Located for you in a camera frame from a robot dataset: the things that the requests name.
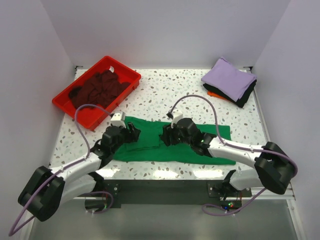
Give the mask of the green t shirt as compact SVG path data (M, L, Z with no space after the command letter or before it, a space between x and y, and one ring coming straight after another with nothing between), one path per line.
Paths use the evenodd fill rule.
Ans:
M166 146L160 139L163 121L147 121L133 116L126 116L125 123L141 131L138 141L123 144L113 155L113 159L122 162L179 162L199 165L235 165L236 162L221 158L196 154L188 145L179 143Z

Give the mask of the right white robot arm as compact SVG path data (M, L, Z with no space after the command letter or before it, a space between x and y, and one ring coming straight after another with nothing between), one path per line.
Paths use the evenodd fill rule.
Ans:
M181 118L162 128L161 140L166 146L187 144L200 156L223 158L244 164L243 172L231 171L223 181L223 192L230 197L245 188L265 188L283 195L297 165L273 142L264 145L246 145L224 139L219 133L202 132L190 118Z

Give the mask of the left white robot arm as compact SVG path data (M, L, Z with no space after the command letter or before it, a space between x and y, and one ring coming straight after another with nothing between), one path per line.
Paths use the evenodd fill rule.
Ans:
M99 196L104 190L102 177L96 173L105 167L123 145L138 141L141 131L132 122L106 128L102 138L84 155L60 167L38 167L18 197L39 221L48 220L63 203L90 193Z

